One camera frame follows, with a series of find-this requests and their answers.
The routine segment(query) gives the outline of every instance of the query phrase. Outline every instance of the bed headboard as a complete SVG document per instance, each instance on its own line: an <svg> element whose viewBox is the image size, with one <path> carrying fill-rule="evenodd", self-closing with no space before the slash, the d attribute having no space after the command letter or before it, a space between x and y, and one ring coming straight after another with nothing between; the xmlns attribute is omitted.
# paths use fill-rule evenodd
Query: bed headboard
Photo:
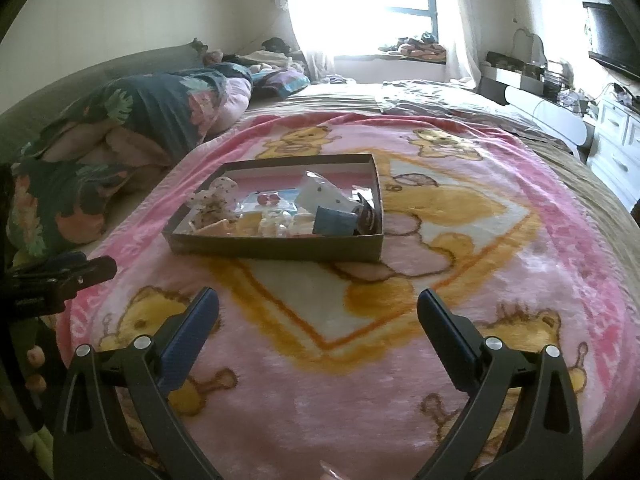
<svg viewBox="0 0 640 480"><path fill-rule="evenodd" d="M176 72L202 66L207 45L191 43L137 52L90 66L45 86L0 114L0 163L16 160L18 151L76 99L119 77Z"/></svg>

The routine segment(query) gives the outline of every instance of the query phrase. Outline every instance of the pillow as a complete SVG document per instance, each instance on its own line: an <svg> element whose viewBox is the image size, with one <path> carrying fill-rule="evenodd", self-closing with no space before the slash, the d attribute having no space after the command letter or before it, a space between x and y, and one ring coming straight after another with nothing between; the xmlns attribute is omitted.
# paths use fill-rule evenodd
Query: pillow
<svg viewBox="0 0 640 480"><path fill-rule="evenodd" d="M274 72L258 72L252 74L251 79L254 82L252 97L255 98L279 97L284 99L311 84L306 75L285 68L274 70Z"/></svg>
<svg viewBox="0 0 640 480"><path fill-rule="evenodd" d="M226 80L225 97L220 104L218 118L209 128L207 140L224 132L235 123L249 106L251 82L242 77L229 77Z"/></svg>

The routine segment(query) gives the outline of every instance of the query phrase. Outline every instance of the pink pillow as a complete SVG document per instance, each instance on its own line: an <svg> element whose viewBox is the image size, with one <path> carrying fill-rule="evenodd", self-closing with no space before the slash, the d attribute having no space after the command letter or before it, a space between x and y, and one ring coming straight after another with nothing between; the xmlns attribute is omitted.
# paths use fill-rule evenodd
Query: pink pillow
<svg viewBox="0 0 640 480"><path fill-rule="evenodd" d="M220 105L218 117L207 132L207 138L221 134L234 124L249 106L251 83L242 77L226 80L226 96Z"/></svg>

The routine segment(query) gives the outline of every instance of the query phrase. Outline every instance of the pink blanket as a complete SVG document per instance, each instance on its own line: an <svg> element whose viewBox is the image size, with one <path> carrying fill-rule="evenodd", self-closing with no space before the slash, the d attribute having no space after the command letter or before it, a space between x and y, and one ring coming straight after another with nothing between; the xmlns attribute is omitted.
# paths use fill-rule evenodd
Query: pink blanket
<svg viewBox="0 0 640 480"><path fill-rule="evenodd" d="M380 264L176 256L160 234L223 162L342 152L376 158ZM587 457L620 431L640 396L636 309L610 249L552 170L496 128L262 116L190 153L99 254L119 272L66 310L58 329L66 360L83 342L125 346L184 310L202 286L218 291L221 322L170 402L228 480L318 478L319 460L353 480L411 478L466 401L415 314L428 286L485 336L517 349L561 347ZM495 454L516 398L508 396L481 461Z"/></svg>

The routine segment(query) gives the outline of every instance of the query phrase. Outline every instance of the blue gripper pad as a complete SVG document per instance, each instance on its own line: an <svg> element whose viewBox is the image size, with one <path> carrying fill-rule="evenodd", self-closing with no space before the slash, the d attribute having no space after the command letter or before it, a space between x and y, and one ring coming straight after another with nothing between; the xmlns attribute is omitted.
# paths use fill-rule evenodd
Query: blue gripper pad
<svg viewBox="0 0 640 480"><path fill-rule="evenodd" d="M167 396L187 379L209 332L218 319L218 295L203 288L184 314L169 317L156 334L160 370L158 390Z"/></svg>
<svg viewBox="0 0 640 480"><path fill-rule="evenodd" d="M452 314L430 288L418 297L417 313L453 385L460 392L476 392L480 386L480 347L484 343L478 329L466 317Z"/></svg>

